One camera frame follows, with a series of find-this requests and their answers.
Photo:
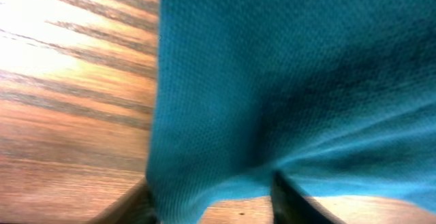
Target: wrinkled cloth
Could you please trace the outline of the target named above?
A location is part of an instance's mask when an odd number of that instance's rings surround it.
[[[161,0],[146,178],[165,224],[269,194],[436,212],[436,0]]]

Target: textured fabric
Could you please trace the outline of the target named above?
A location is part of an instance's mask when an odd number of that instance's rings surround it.
[[[165,224],[268,195],[436,212],[436,0],[161,0],[146,173]]]

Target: knit fabric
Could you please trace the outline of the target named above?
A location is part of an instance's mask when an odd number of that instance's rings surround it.
[[[436,0],[161,0],[146,177],[165,224],[269,194],[436,212]]]

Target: wooden table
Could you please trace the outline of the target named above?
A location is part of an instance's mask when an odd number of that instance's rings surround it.
[[[143,178],[157,22],[158,0],[0,0],[0,222],[86,223]],[[350,223],[436,223],[393,200],[321,201]],[[202,223],[270,218],[260,198]]]

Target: blue fabric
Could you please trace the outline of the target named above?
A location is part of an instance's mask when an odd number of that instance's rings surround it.
[[[161,0],[146,173],[165,224],[268,195],[436,212],[436,0]]]

